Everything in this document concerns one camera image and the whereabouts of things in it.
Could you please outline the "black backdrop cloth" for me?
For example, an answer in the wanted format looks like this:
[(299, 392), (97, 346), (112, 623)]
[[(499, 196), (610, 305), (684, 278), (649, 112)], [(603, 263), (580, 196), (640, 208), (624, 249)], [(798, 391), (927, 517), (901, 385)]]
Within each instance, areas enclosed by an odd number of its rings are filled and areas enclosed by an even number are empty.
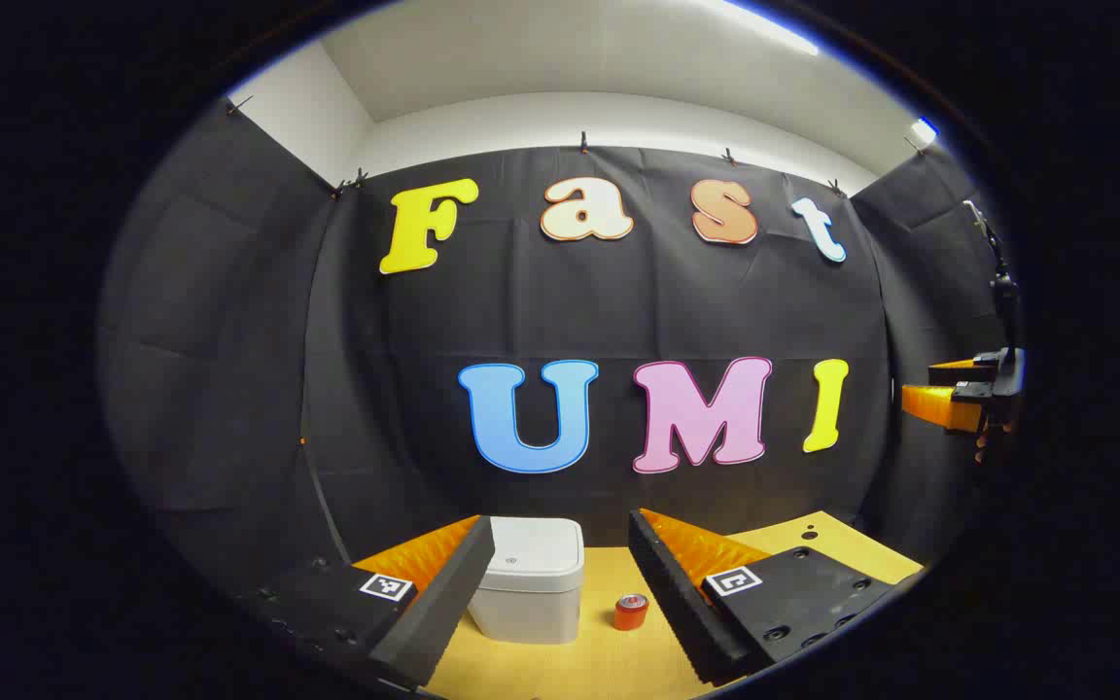
[(218, 103), (128, 214), (108, 431), (232, 592), (467, 515), (629, 510), (732, 535), (813, 512), (928, 566), (984, 496), (892, 389), (1004, 346), (991, 212), (941, 147), (852, 196), (648, 148), (523, 148), (333, 198)]

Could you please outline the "white desktop garbage bin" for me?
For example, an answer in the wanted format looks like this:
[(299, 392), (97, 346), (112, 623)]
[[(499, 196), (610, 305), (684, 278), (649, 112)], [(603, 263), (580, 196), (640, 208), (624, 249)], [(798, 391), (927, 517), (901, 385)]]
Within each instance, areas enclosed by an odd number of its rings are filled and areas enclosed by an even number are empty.
[(492, 641), (567, 646), (578, 637), (582, 529), (564, 517), (489, 517), (494, 552), (472, 595), (472, 620)]

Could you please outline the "wooden desktop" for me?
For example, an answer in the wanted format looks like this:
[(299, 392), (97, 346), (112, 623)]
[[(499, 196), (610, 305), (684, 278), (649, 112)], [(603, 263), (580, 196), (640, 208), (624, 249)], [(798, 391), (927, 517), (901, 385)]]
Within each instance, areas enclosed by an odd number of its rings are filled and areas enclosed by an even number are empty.
[(424, 688), (449, 700), (688, 700), (710, 691), (652, 598), (640, 629), (613, 628), (614, 606), (627, 594), (648, 595), (627, 545), (586, 545), (573, 643), (492, 641), (466, 612)]

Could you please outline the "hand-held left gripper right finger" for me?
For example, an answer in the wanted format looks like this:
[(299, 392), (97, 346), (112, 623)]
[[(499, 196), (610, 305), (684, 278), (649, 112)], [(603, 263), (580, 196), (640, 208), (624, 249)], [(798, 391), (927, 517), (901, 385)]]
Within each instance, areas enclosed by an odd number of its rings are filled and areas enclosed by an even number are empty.
[(628, 550), (707, 685), (769, 672), (834, 641), (924, 570), (825, 512), (719, 535), (637, 508)]

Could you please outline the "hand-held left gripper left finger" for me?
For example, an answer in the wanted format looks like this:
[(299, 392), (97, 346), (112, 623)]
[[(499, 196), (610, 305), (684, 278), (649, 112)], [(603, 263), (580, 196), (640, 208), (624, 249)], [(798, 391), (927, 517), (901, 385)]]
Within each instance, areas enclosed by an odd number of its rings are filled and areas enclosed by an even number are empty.
[(348, 681), (418, 691), (432, 680), (495, 552), (472, 515), (354, 564), (314, 559), (241, 594), (276, 638)]

